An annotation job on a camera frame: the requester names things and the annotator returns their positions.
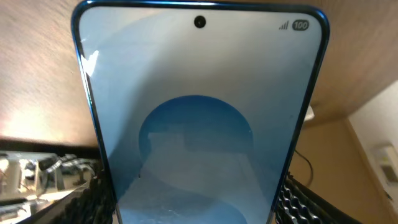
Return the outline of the blue Galaxy smartphone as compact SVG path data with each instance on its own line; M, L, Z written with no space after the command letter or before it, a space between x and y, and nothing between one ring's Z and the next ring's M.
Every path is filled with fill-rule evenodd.
M119 223L270 223L328 45L304 4L82 1L71 32Z

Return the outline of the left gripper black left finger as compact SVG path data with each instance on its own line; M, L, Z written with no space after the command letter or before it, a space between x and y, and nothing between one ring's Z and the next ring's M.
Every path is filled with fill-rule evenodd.
M22 224L111 224L116 204L108 181L98 175Z

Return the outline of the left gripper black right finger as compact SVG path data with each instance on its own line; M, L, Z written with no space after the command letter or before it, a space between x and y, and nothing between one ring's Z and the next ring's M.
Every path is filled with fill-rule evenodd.
M277 198L276 224L360 224L288 174Z

